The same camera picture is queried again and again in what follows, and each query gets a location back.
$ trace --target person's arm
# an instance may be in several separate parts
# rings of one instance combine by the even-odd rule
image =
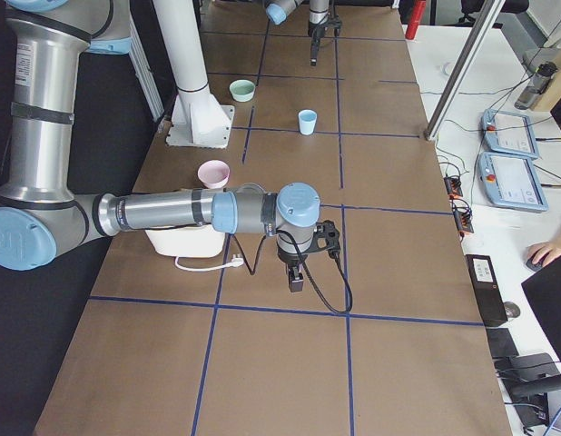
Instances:
[[[527,259],[532,258],[532,263],[543,259],[543,266],[549,265],[561,255],[561,231],[555,238],[546,243],[535,243],[528,247]]]

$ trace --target blue cup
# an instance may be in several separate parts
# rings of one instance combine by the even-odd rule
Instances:
[[[317,113],[311,109],[303,109],[299,112],[299,130],[301,134],[312,134],[317,123]]]

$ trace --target brown table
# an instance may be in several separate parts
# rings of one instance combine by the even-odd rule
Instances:
[[[268,26],[255,5],[210,3],[202,43],[212,92],[257,82],[225,150],[172,148],[158,133],[138,193],[197,187],[202,162],[229,185],[313,185],[341,230],[351,315],[308,283],[287,289],[274,241],[259,272],[192,273],[143,232],[115,237],[37,436],[507,435],[498,383],[397,11],[340,7],[339,40],[309,67],[308,10]],[[318,112],[298,133],[296,113]],[[253,256],[258,235],[239,235]],[[214,265],[236,253],[233,243]],[[325,254],[310,268],[338,307]]]

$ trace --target red object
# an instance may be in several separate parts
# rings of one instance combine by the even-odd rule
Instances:
[[[424,9],[426,9],[426,0],[416,0],[414,2],[414,10],[409,19],[408,29],[406,29],[406,39],[414,39],[414,36],[416,36],[419,22],[424,15]]]

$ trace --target white desk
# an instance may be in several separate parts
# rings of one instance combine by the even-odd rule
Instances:
[[[416,39],[408,41],[414,71],[422,94],[422,102],[428,118],[432,115],[448,80],[448,63],[458,59],[470,29],[456,27],[421,26]],[[524,68],[518,62],[507,40],[499,30],[491,30],[482,50],[468,72],[460,89],[461,93],[493,93],[511,87],[524,78]],[[502,106],[503,110],[519,112],[513,103],[526,84],[520,85]],[[501,95],[460,94],[451,106],[447,119],[453,120],[468,130],[478,129],[480,117],[485,109]],[[526,111],[533,122],[549,117],[549,113]],[[561,137],[561,131],[553,119],[533,125],[536,137]],[[438,135],[437,147],[460,156],[469,173],[462,176],[465,199],[473,209],[475,233],[467,236],[462,243],[465,254],[485,254],[492,258],[498,286],[503,301],[514,302],[521,309],[521,315],[503,327],[508,327],[521,355],[548,352],[557,357],[543,334],[533,314],[520,283],[532,274],[524,265],[527,247],[532,243],[546,241],[553,237],[561,226],[561,189],[545,188],[548,212],[527,213],[492,207],[482,191],[478,172],[473,182],[473,169],[479,152],[481,136],[478,132],[466,132],[451,122],[444,122]],[[561,142],[538,143],[541,158],[536,164],[561,175]],[[462,163],[449,154],[439,152],[462,171]],[[542,183],[557,184],[561,181],[537,170]],[[507,406],[513,434],[522,435],[522,425],[512,406]]]

